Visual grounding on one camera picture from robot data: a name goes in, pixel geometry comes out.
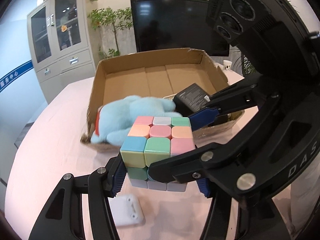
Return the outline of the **light blue plush toy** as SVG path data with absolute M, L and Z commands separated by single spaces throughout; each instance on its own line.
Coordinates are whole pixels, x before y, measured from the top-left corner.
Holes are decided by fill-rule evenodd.
M 121 146 L 139 116 L 181 117 L 170 99 L 127 96 L 99 107 L 90 142 Z

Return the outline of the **brown cardboard box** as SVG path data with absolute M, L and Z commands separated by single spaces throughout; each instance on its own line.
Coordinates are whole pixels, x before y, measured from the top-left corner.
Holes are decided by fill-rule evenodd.
M 170 97 L 196 83 L 212 95 L 242 80 L 222 70 L 203 50 L 163 49 L 101 60 L 93 80 L 87 110 L 87 131 L 80 142 L 98 152 L 115 150 L 108 143 L 93 144 L 91 136 L 99 107 L 129 95 Z

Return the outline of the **white patterned cup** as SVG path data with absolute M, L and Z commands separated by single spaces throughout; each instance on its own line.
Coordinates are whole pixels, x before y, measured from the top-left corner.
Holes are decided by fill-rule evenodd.
M 223 61 L 223 70 L 231 70 L 232 68 L 232 61 L 229 61 L 229 60 L 224 60 Z

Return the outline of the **grey glass-door cabinet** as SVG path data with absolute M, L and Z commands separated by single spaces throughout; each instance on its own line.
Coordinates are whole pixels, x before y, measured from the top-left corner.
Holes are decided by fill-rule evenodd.
M 46 0 L 27 16 L 33 67 L 48 103 L 70 83 L 95 75 L 89 0 Z

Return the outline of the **pastel rubik's cube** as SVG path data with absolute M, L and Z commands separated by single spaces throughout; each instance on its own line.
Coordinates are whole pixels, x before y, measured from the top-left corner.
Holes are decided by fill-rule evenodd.
M 194 149 L 188 117 L 138 116 L 120 148 L 120 153 L 133 187 L 184 192 L 186 184 L 155 181 L 149 175 L 149 167 L 152 163 Z

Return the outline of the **tall palm plant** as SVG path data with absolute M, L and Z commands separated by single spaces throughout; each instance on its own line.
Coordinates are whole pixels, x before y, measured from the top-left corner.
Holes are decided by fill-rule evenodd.
M 243 77 L 257 72 L 253 64 L 242 52 L 240 52 L 240 56 L 236 59 L 233 70 Z

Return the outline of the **black wall television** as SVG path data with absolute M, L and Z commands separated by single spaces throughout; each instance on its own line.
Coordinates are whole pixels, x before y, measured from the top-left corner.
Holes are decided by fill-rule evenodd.
M 138 52 L 194 48 L 228 56 L 229 44 L 206 22 L 207 0 L 130 0 Z

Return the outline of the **black rectangular box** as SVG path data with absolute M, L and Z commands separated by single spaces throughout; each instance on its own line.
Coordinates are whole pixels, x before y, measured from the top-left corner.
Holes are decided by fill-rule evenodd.
M 196 113 L 209 101 L 209 94 L 196 83 L 180 91 L 173 98 L 176 106 L 175 110 L 182 116 L 190 116 Z

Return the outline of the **white plastic mounting plate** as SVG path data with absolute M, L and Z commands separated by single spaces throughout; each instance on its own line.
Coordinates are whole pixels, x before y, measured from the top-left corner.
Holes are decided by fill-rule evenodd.
M 144 222 L 139 200 L 132 194 L 109 198 L 109 205 L 116 227 L 133 226 Z

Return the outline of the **small leafy tree plant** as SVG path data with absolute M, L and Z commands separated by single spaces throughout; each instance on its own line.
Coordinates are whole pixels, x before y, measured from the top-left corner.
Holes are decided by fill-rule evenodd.
M 109 59 L 112 57 L 120 56 L 120 48 L 118 43 L 118 31 L 131 29 L 133 27 L 132 10 L 130 7 L 124 9 L 113 10 L 111 7 L 94 9 L 87 18 L 91 22 L 94 30 L 102 27 L 110 27 L 113 33 L 116 48 L 109 48 L 105 52 L 101 47 L 99 48 L 99 56 L 102 59 Z

